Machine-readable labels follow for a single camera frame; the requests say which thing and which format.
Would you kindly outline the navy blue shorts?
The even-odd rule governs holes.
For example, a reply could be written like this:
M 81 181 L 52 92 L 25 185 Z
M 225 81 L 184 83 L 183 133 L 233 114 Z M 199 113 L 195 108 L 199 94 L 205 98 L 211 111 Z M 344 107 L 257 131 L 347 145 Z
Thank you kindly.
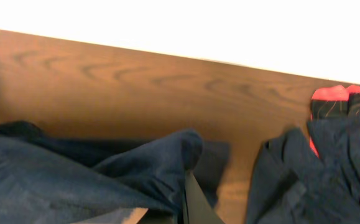
M 187 184 L 212 212 L 230 146 L 192 129 L 156 140 L 63 139 L 0 124 L 0 223 L 185 223 Z

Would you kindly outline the red black striped garment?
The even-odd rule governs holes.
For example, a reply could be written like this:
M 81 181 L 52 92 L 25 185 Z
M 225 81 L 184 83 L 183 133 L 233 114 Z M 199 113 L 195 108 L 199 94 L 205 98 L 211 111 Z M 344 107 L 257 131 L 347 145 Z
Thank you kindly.
M 343 118 L 350 119 L 353 125 L 360 123 L 360 86 L 336 85 L 315 90 L 310 102 L 310 119 Z

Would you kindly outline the pile of navy clothes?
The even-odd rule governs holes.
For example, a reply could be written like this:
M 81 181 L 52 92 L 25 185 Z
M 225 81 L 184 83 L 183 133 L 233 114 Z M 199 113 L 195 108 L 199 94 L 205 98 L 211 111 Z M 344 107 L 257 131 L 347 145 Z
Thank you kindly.
M 360 115 L 312 120 L 308 130 L 261 146 L 247 223 L 360 223 Z

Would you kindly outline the right gripper own finger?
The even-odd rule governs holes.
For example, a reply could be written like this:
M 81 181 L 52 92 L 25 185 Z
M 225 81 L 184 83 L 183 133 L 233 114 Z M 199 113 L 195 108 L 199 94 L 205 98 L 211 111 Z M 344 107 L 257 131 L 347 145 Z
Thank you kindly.
M 224 224 L 208 203 L 192 172 L 185 177 L 182 213 L 184 224 Z

